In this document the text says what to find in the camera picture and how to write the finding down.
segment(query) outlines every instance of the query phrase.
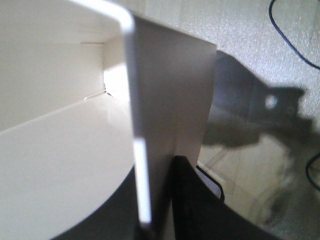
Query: wall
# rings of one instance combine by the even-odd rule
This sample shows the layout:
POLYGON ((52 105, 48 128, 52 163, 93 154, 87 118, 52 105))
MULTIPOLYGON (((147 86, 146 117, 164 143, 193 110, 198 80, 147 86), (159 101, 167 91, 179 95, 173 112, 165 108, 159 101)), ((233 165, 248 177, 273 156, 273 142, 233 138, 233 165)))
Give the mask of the wall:
POLYGON ((104 43, 103 79, 107 93, 117 99, 129 101, 127 65, 121 36, 104 43))
POLYGON ((102 46, 0 42, 0 131, 103 89, 102 46))

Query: white panel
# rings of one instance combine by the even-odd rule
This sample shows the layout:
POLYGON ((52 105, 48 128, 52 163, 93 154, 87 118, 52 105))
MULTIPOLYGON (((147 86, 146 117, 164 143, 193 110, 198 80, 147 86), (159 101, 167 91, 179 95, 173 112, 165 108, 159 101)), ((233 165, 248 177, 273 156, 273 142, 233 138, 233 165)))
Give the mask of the white panel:
POLYGON ((125 49, 122 37, 116 37, 103 47, 103 79, 106 92, 113 97, 129 101, 129 83, 125 49))
POLYGON ((103 89, 102 46, 0 42, 0 131, 103 89))
POLYGON ((44 240, 96 210, 133 167, 128 103, 104 94, 0 133, 0 239, 44 240))
POLYGON ((145 141, 147 159, 135 159, 139 216, 151 206, 155 221, 169 205, 173 157, 196 165, 213 97, 216 46, 138 17, 135 23, 138 77, 130 81, 129 72, 130 100, 135 141, 145 141), (151 197, 146 204, 145 182, 151 197))
POLYGON ((118 24, 67 0, 1 0, 0 41, 105 42, 118 24))

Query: black plastic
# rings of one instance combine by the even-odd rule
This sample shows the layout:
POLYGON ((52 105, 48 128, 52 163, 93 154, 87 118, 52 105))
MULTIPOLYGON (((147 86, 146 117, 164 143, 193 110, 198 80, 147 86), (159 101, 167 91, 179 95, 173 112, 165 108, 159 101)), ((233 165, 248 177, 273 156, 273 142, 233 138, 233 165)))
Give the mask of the black plastic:
POLYGON ((176 240, 278 240, 223 204, 186 157, 176 156, 172 165, 176 240))

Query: black cord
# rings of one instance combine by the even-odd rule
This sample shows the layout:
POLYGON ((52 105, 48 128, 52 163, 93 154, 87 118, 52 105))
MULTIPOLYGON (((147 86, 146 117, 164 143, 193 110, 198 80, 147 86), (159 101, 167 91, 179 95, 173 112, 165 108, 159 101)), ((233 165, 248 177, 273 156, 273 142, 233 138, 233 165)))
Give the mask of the black cord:
POLYGON ((310 173, 309 173, 309 168, 311 167, 311 165, 316 161, 320 159, 320 152, 317 153, 316 155, 314 155, 312 158, 310 158, 308 160, 308 162, 306 163, 305 166, 305 175, 306 178, 309 180, 309 182, 311 183, 311 185, 317 189, 320 192, 320 185, 316 184, 316 182, 311 178, 310 173))
POLYGON ((290 48, 292 48, 292 50, 308 65, 310 65, 311 67, 320 70, 320 66, 312 63, 311 61, 309 61, 308 59, 306 59, 296 48, 295 46, 293 46, 293 44, 288 40, 288 38, 286 37, 286 35, 280 30, 280 28, 278 27, 278 25, 276 24, 274 17, 272 15, 272 7, 274 6, 276 0, 272 0, 270 2, 269 5, 269 17, 271 20, 272 25, 274 26, 274 28, 277 30, 277 32, 280 34, 280 36, 284 39, 284 41, 290 46, 290 48))

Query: black object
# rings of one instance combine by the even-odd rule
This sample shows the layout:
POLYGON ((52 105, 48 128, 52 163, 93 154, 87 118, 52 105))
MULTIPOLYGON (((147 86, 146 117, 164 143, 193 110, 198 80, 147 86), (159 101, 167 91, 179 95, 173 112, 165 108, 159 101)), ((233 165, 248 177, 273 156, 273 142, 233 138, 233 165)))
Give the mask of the black object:
POLYGON ((188 159, 172 163, 176 240, 277 240, 224 205, 203 184, 188 159))
POLYGON ((314 155, 312 158, 310 158, 305 166, 305 175, 308 181, 311 183, 311 185, 317 189, 320 192, 320 186, 316 184, 316 182, 312 179, 309 173, 309 169, 311 165, 316 161, 320 159, 320 152, 318 152, 316 155, 314 155))
POLYGON ((308 64, 309 66, 320 70, 320 66, 312 63, 311 61, 309 61, 308 59, 306 59, 298 50, 297 48, 289 41, 289 39, 286 37, 286 35, 281 31, 281 29, 278 27, 278 25, 276 24, 274 17, 272 15, 272 8, 274 6, 276 0, 272 0, 270 2, 269 5, 269 18, 271 20, 272 25, 274 26, 274 28, 276 29, 276 31, 280 34, 280 36, 284 39, 284 41, 289 45, 290 48, 292 48, 292 50, 299 56, 299 58, 301 58, 306 64, 308 64))

